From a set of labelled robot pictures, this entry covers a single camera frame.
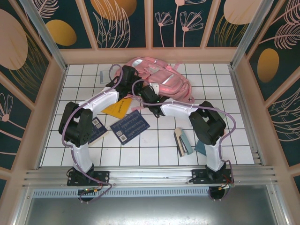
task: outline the stapler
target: stapler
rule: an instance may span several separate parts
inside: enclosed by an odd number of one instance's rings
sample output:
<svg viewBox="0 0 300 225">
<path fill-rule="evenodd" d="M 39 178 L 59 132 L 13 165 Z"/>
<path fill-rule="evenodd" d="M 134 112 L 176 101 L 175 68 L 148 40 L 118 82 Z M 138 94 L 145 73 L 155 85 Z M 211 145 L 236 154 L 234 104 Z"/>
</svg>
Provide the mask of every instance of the stapler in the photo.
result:
<svg viewBox="0 0 300 225">
<path fill-rule="evenodd" d="M 180 157 L 183 157 L 184 153 L 187 153 L 188 155 L 193 153 L 191 144 L 189 143 L 186 134 L 181 128 L 175 129 L 174 137 Z"/>
</svg>

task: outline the metal floor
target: metal floor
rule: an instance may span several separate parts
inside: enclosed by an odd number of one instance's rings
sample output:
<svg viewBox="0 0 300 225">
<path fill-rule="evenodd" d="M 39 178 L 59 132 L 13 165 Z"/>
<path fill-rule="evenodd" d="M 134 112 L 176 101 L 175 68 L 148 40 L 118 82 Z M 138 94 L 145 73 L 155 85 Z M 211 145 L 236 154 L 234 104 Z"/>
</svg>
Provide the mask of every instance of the metal floor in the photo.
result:
<svg viewBox="0 0 300 225">
<path fill-rule="evenodd" d="M 33 198 L 26 225 L 275 225 L 265 186 L 239 186 L 221 202 L 208 196 Z"/>
</svg>

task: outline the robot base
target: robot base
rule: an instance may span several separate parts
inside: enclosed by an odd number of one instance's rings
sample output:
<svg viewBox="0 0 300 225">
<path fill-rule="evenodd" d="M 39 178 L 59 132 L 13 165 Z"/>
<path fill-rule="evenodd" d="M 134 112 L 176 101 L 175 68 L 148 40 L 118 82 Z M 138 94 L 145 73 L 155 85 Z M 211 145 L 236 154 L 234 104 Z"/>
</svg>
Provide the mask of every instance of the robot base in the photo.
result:
<svg viewBox="0 0 300 225">
<path fill-rule="evenodd" d="M 109 171 L 94 171 L 94 165 L 87 174 L 96 180 L 109 182 Z M 98 186 L 99 184 L 85 177 L 81 172 L 72 167 L 68 174 L 67 186 Z"/>
<path fill-rule="evenodd" d="M 230 169 L 226 169 L 225 163 L 217 172 L 205 167 L 206 169 L 192 170 L 193 178 L 189 182 L 193 182 L 193 184 L 226 184 L 226 178 L 231 179 Z"/>
</svg>

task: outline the metal plate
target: metal plate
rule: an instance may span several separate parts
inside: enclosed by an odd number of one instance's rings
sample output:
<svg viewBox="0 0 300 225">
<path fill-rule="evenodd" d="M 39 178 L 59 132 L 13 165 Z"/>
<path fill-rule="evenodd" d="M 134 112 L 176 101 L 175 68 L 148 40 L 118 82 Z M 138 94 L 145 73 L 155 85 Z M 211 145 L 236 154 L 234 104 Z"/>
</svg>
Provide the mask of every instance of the metal plate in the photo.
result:
<svg viewBox="0 0 300 225">
<path fill-rule="evenodd" d="M 109 182 L 109 171 L 95 171 L 94 178 L 99 179 L 102 182 Z M 77 180 L 74 172 L 69 172 L 67 186 L 98 186 L 99 184 L 95 181 L 82 182 L 81 180 Z"/>
</svg>

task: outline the navy blue card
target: navy blue card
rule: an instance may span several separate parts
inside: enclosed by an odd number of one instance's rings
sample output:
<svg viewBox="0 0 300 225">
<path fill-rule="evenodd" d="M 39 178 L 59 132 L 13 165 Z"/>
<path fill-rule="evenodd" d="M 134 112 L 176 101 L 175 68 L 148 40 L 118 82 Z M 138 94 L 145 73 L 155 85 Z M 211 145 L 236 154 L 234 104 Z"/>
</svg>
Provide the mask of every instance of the navy blue card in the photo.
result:
<svg viewBox="0 0 300 225">
<path fill-rule="evenodd" d="M 123 119 L 111 125 L 112 131 L 117 136 L 122 145 L 131 141 L 149 127 L 150 125 L 138 112 L 138 110 L 134 110 Z"/>
<path fill-rule="evenodd" d="M 95 142 L 97 142 L 98 139 L 102 138 L 108 132 L 98 117 L 95 117 L 92 123 L 93 130 L 92 135 L 90 136 L 89 145 L 92 145 Z"/>
</svg>

